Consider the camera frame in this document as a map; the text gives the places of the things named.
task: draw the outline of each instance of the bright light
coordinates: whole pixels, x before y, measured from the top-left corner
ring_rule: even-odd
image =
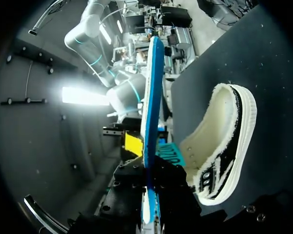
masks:
[[[118,26],[118,28],[119,28],[119,31],[120,31],[121,33],[123,33],[123,28],[122,28],[122,25],[121,25],[121,23],[119,22],[119,20],[117,21],[117,26]]]
[[[112,39],[109,37],[107,31],[105,30],[103,24],[100,23],[100,32],[103,34],[103,37],[105,38],[105,40],[107,41],[108,44],[112,43]]]
[[[124,6],[123,6],[123,14],[125,14],[125,12],[126,12],[126,7],[127,7],[127,4],[124,3]]]
[[[104,95],[94,94],[87,90],[71,87],[62,88],[62,102],[81,105],[109,105],[109,101]]]

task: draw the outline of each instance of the yellow label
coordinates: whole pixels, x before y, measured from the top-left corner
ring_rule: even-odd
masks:
[[[143,150],[142,140],[126,133],[125,134],[125,150],[128,150],[134,153],[138,157],[142,157],[142,150]]]

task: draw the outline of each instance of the gray wall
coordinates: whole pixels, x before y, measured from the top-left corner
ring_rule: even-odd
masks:
[[[2,65],[0,102],[24,100],[29,64],[27,58],[14,57]],[[17,202],[23,205],[23,197],[31,194],[57,216],[86,182],[97,179],[102,159],[115,149],[116,142],[101,137],[102,127],[114,121],[106,118],[113,111],[110,107],[62,103],[63,86],[79,84],[98,92],[104,88],[89,86],[82,74],[69,68],[54,69],[48,75],[45,65],[34,62],[28,83],[28,97],[47,98],[48,104],[0,105],[0,167]],[[81,167],[72,170],[71,163]],[[89,168],[90,176],[85,173]]]
[[[72,0],[52,14],[34,37],[27,33],[44,9],[33,12],[11,46],[19,51],[40,51],[52,57],[54,74],[34,62],[28,97],[48,99],[46,105],[0,105],[0,168],[6,184],[23,212],[32,219],[23,198],[31,194],[52,216],[64,222],[84,210],[94,211],[119,163],[118,141],[103,137],[102,127],[114,122],[106,106],[62,103],[62,87],[78,86],[105,94],[98,78],[79,56],[64,45],[64,37],[80,21],[87,0]],[[0,72],[0,102],[23,100],[30,59],[13,57]],[[72,170],[71,164],[79,165]]]

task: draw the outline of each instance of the shoe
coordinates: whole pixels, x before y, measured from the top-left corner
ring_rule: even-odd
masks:
[[[180,144],[187,182],[206,206],[224,202],[236,188],[256,124],[252,93],[239,85],[218,84],[202,122]]]

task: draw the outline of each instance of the white shoe sole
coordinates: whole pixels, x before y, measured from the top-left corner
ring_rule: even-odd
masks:
[[[208,199],[199,196],[200,203],[205,206],[218,205],[224,202],[235,190],[239,182],[243,161],[256,124],[257,107],[252,93],[248,89],[239,85],[232,84],[230,86],[239,93],[242,101],[242,122],[236,151],[236,159],[232,166],[229,177],[219,195],[215,199]]]

